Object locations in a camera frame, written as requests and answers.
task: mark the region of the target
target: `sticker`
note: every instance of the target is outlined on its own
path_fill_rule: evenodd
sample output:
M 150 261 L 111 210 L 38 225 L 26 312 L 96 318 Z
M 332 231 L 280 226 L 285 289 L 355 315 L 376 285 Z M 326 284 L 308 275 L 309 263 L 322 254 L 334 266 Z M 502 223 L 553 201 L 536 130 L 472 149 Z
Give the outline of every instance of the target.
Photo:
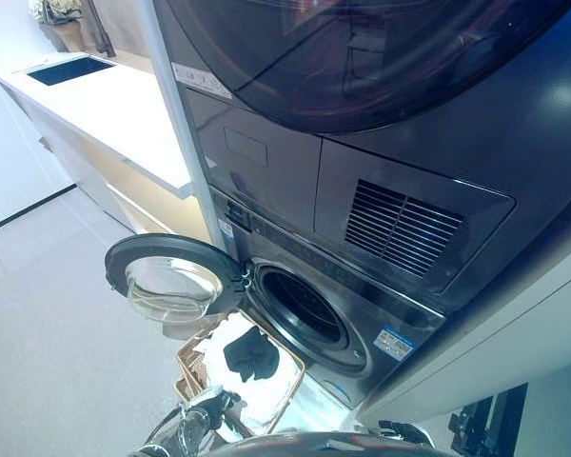
M 171 67 L 177 81 L 214 95 L 232 99 L 232 94 L 228 89 L 209 71 L 197 70 L 174 62 L 171 62 Z
M 228 238 L 234 238 L 234 233 L 232 232 L 232 225 L 229 224 L 227 221 L 223 221 L 222 219 L 218 218 L 218 225 L 220 226 L 220 230 L 224 235 Z
M 401 362 L 417 345 L 406 340 L 391 328 L 383 327 L 377 339 L 374 340 L 374 346 Z

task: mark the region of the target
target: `dryer door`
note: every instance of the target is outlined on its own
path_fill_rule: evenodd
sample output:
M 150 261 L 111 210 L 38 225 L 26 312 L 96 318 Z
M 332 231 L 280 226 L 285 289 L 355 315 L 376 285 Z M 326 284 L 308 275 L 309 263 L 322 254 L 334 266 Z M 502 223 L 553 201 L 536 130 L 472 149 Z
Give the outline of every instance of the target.
M 167 2 L 228 90 L 265 117 L 313 133 L 375 129 L 435 107 L 500 68 L 571 6 L 571 0 Z
M 192 322 L 230 311 L 245 292 L 238 262 L 184 236 L 131 236 L 110 248 L 105 265 L 110 285 L 136 310 L 159 322 Z

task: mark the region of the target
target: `vent grille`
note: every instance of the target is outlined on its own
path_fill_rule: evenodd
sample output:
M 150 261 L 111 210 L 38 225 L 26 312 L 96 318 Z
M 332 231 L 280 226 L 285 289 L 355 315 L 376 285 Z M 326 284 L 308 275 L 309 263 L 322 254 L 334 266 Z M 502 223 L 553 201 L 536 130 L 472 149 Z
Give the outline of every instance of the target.
M 460 214 L 359 180 L 345 240 L 423 278 L 462 221 Z

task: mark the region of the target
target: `laundry basket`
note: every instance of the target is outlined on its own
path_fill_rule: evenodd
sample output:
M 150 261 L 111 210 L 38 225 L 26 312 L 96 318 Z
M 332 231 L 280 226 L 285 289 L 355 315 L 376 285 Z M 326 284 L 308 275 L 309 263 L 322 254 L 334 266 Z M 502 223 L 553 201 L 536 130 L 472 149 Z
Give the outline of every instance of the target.
M 243 311 L 238 309 L 231 313 L 225 313 L 219 320 L 210 324 L 208 327 L 201 329 L 178 350 L 177 359 L 180 364 L 180 368 L 182 369 L 182 376 L 176 381 L 174 386 L 180 397 L 186 401 L 189 401 L 206 388 L 211 387 L 207 385 L 207 371 L 204 363 L 205 354 L 197 352 L 194 349 L 201 341 L 210 337 L 213 330 L 220 326 L 220 324 L 232 313 L 241 313 L 249 322 L 258 327 L 262 333 L 267 335 L 268 340 L 273 345 L 281 348 L 292 357 L 296 367 L 299 369 L 295 382 L 289 388 L 287 395 L 282 402 L 282 407 L 276 411 L 275 417 L 266 425 L 265 434 L 268 434 L 275 428 L 281 417 L 284 415 L 291 398 L 302 383 L 303 377 L 305 376 L 305 363 L 288 348 L 275 340 L 269 333 L 263 330 L 262 327 L 258 326 L 258 324 L 256 324 L 253 319 L 247 316 Z M 237 431 L 243 438 L 249 438 L 257 435 L 257 433 L 254 434 L 248 427 L 246 427 L 246 425 L 244 425 L 239 418 L 235 416 L 233 411 L 230 410 L 226 412 L 226 419 L 233 425 L 235 431 Z

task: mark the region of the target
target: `washing machine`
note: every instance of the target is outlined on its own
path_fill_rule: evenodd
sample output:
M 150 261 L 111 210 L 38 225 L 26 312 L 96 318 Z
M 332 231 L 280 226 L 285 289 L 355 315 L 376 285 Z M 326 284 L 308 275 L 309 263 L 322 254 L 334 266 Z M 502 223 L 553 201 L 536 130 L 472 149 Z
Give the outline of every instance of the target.
M 169 234 L 129 237 L 106 255 L 112 287 L 163 323 L 243 309 L 357 406 L 443 317 L 214 191 L 227 252 Z
M 571 202 L 571 0 L 155 0 L 207 181 L 449 315 Z

